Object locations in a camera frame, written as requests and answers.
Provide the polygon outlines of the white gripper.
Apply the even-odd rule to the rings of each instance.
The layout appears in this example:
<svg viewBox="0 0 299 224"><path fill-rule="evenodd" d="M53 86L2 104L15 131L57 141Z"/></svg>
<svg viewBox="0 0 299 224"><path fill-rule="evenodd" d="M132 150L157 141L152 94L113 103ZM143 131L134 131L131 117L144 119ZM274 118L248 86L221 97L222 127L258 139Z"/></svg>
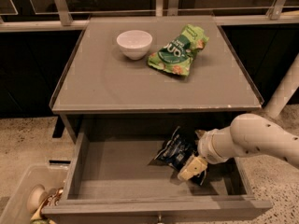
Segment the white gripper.
<svg viewBox="0 0 299 224"><path fill-rule="evenodd" d="M211 131L196 130L198 137L197 149L201 156L191 155L178 172L178 179L187 181L194 176L204 174L207 163L218 164L227 162L236 156L230 128L214 129Z"/></svg>

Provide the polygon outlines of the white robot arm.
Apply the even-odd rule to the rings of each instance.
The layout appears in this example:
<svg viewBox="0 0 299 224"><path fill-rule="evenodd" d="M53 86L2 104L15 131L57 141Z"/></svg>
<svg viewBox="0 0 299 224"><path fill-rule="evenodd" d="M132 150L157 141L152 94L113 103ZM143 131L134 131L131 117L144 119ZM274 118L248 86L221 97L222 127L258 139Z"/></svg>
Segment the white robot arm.
<svg viewBox="0 0 299 224"><path fill-rule="evenodd" d="M261 154L299 168L299 137L258 115L242 114L226 128L198 131L197 134L198 155L188 158L178 173L179 180L187 181L200 175L209 164Z"/></svg>

